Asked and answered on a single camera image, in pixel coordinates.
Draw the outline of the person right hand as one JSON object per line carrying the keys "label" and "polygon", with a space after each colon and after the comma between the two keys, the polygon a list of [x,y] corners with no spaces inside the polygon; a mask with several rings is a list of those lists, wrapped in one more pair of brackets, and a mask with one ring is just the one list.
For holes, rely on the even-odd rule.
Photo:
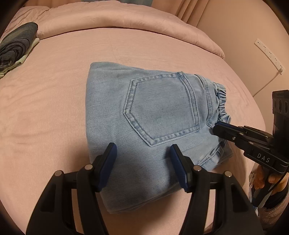
{"label": "person right hand", "polygon": [[288,183],[288,173],[283,177],[283,179],[279,182],[279,184],[278,181],[281,179],[282,176],[274,173],[267,177],[263,167],[260,165],[258,165],[255,173],[256,176],[253,183],[254,189],[256,190],[262,189],[265,186],[266,181],[268,181],[270,184],[276,185],[271,195],[283,191]]}

